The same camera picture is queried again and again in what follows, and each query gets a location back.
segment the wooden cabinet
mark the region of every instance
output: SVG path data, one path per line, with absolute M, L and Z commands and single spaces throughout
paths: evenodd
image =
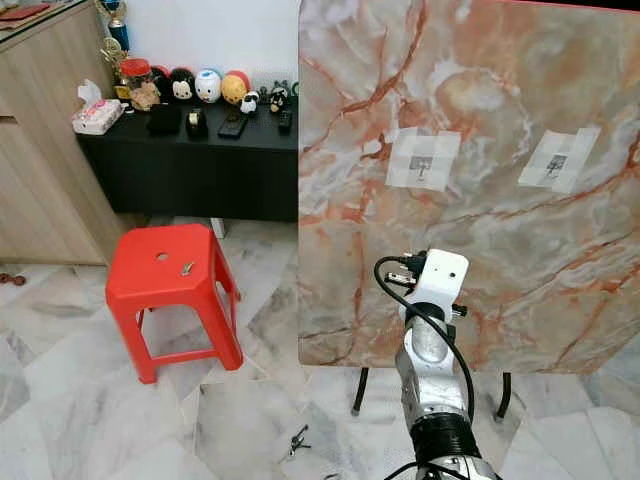
M 93 2 L 0 43 L 0 260 L 108 263 L 129 226 L 109 206 L 70 117 L 85 78 L 110 93 Z

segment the marble floor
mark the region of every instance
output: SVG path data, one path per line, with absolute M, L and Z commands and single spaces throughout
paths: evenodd
M 105 268 L 3 266 L 28 283 L 0 285 L 0 479 L 374 480 L 413 459 L 394 370 L 371 371 L 352 417 L 359 370 L 299 364 L 296 227 L 227 227 L 243 298 L 235 372 L 201 360 L 141 385 L 104 303 Z M 145 315 L 144 335 L 154 353 L 206 345 L 184 306 Z M 639 359 L 636 338 L 589 377 L 515 375 L 502 423 L 498 373 L 475 374 L 481 452 L 505 480 L 640 478 Z M 304 425 L 311 448 L 291 457 Z M 585 452 L 591 463 L 567 460 Z

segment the jar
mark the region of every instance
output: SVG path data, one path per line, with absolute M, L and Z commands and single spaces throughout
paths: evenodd
M 127 58 L 120 62 L 120 73 L 129 87 L 133 108 L 148 112 L 151 105 L 160 103 L 160 92 L 153 83 L 149 62 L 142 58 Z

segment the black table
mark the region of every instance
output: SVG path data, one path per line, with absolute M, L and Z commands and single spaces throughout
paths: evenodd
M 118 213 L 296 221 L 298 112 L 291 131 L 260 105 L 238 139 L 218 137 L 231 108 L 203 108 L 209 135 L 191 139 L 182 107 L 180 132 L 151 134 L 149 114 L 124 114 L 105 135 L 77 135 L 93 171 Z

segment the white tape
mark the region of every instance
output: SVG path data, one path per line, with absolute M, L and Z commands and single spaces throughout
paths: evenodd
M 459 148 L 458 132 L 442 131 L 433 136 L 416 127 L 403 128 L 391 150 L 385 183 L 442 192 Z
M 519 185 L 571 193 L 600 128 L 581 128 L 576 135 L 547 130 L 522 170 Z

